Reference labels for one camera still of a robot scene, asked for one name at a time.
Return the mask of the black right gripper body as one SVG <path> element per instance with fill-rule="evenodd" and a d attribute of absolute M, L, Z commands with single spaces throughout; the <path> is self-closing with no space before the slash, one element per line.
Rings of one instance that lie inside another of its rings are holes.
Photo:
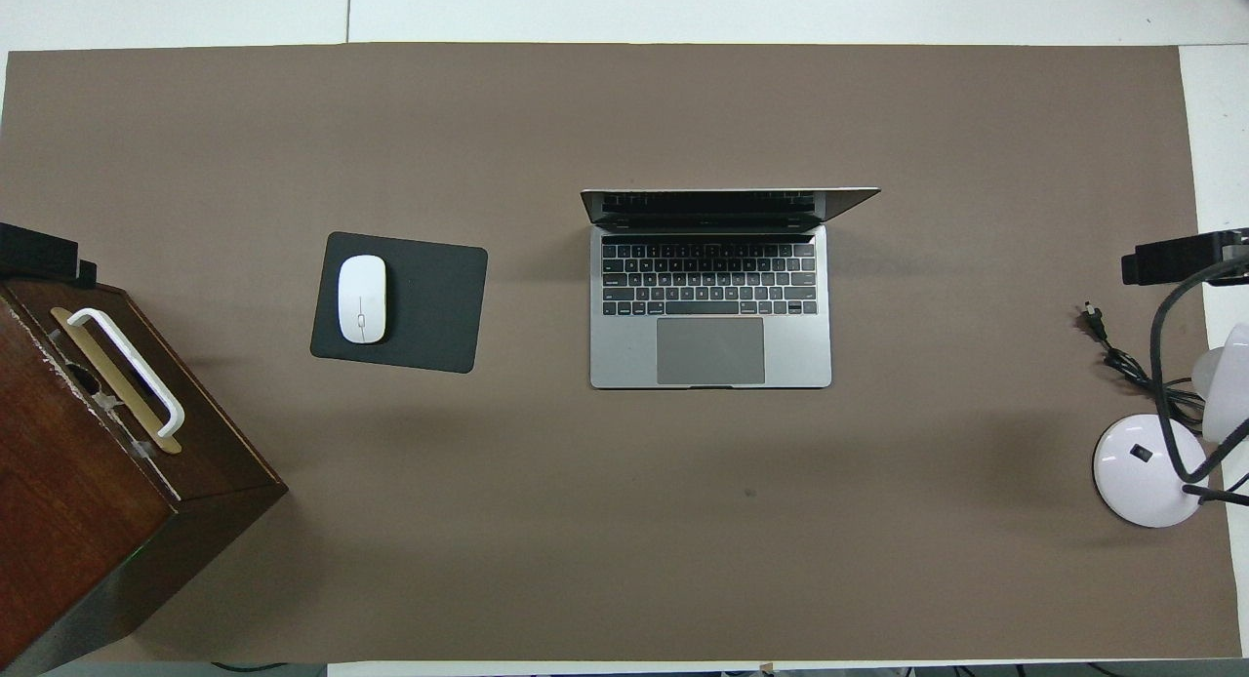
<path fill-rule="evenodd" d="M 1212 269 L 1217 264 L 1227 262 L 1227 260 L 1247 259 L 1248 256 L 1248 229 L 1227 229 L 1227 231 L 1198 234 L 1194 239 L 1197 240 L 1198 249 L 1195 259 L 1192 260 L 1192 264 L 1194 264 L 1192 272 Z M 1207 285 L 1212 287 L 1248 285 L 1248 267 L 1240 266 L 1232 272 L 1210 277 L 1207 280 Z"/>

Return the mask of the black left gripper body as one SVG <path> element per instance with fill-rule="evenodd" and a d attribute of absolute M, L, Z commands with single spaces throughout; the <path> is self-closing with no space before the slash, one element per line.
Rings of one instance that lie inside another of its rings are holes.
<path fill-rule="evenodd" d="M 9 276 L 40 276 L 44 239 L 41 234 L 1 224 L 1 274 Z"/>

